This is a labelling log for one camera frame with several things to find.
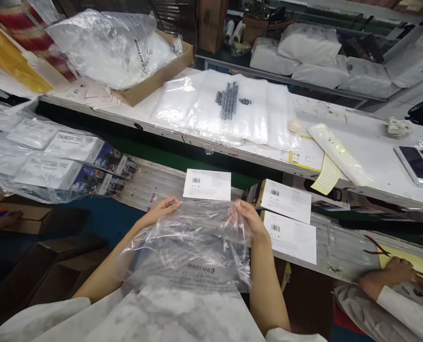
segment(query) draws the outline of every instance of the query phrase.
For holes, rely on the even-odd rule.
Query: white workbench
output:
[[[180,76],[195,72],[198,71],[188,68]],[[315,178],[318,172],[299,167],[294,162],[313,169],[321,168],[323,151],[314,141],[307,139],[302,139],[292,159],[288,152],[264,145],[225,146],[191,134],[156,127],[151,123],[150,114],[161,89],[133,108],[123,104],[96,110],[86,105],[85,92],[86,87],[78,81],[68,92],[52,92],[42,96],[41,100],[301,177]],[[297,117],[304,128],[302,134],[306,134],[306,128],[313,124],[325,123],[374,180],[368,187],[355,187],[342,175],[338,188],[423,211],[423,187],[412,182],[393,150],[398,145],[415,145],[423,138],[423,126],[416,125],[414,132],[406,138],[393,139],[385,136],[383,122],[369,117],[368,113],[299,95],[295,95],[295,102]]]

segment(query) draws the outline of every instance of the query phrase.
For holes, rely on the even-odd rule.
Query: red object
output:
[[[359,327],[355,325],[354,322],[352,322],[352,320],[344,312],[342,312],[337,304],[335,304],[334,323],[344,329],[352,331],[353,333],[367,336]]]

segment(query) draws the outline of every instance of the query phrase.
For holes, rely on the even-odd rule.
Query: smartphone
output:
[[[395,152],[415,184],[423,185],[423,156],[415,147],[395,147]]]

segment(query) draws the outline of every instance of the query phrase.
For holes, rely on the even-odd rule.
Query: barcode label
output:
[[[272,230],[281,231],[281,227],[272,223]]]

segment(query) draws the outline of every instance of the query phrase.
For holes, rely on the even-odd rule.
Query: pliers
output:
[[[375,244],[375,246],[377,247],[377,248],[379,248],[381,251],[379,252],[379,251],[375,251],[375,252],[372,252],[372,251],[369,251],[369,250],[366,250],[366,249],[364,249],[363,251],[365,252],[365,253],[368,253],[368,254],[376,254],[376,255],[380,255],[380,254],[383,254],[383,255],[385,255],[385,256],[388,256],[388,257],[392,257],[391,255],[390,255],[390,253],[389,252],[387,252],[386,250],[384,250],[372,237],[370,237],[370,236],[368,236],[368,235],[364,235],[368,240],[370,240],[372,243],[374,243]]]

